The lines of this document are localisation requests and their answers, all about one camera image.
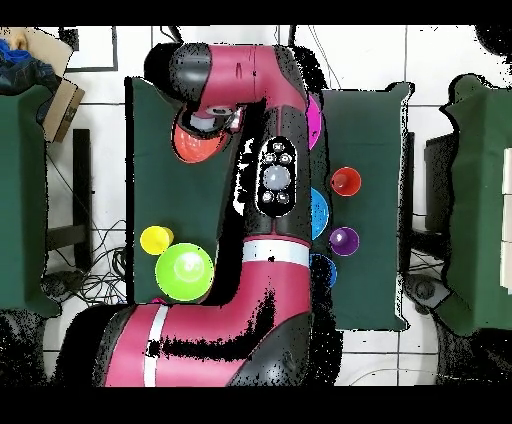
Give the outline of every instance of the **white stripe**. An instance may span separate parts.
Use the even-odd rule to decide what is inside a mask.
[[[288,240],[251,240],[244,243],[243,262],[268,261],[289,262],[309,268],[309,249],[300,243]]]
[[[165,317],[167,316],[167,311],[169,310],[168,306],[160,305],[158,311],[156,312],[155,319],[153,320],[153,325],[151,325],[151,330],[149,331],[148,338],[148,346],[151,341],[158,340],[160,341],[160,337],[162,337],[162,328],[164,327]],[[155,387],[156,386],[156,361],[158,357],[150,357],[144,355],[144,386],[145,387]]]

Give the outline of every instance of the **red cup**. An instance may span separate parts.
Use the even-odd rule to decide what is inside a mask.
[[[340,196],[353,196],[361,188],[361,176],[353,168],[340,168],[331,178],[331,187]]]

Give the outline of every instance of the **green cup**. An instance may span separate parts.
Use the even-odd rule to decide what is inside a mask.
[[[155,267],[160,290],[171,299],[191,302],[204,298],[213,283],[213,262],[201,247],[192,243],[170,246]]]

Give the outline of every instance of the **white box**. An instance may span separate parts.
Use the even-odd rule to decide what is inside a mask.
[[[512,243],[512,195],[503,196],[501,240]]]
[[[500,286],[512,290],[512,243],[501,242]]]
[[[512,149],[505,149],[503,158],[503,194],[512,194]]]

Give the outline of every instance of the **purple cup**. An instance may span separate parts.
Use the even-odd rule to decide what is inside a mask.
[[[329,242],[334,253],[350,256],[359,248],[359,235],[350,227],[340,227],[331,233]]]

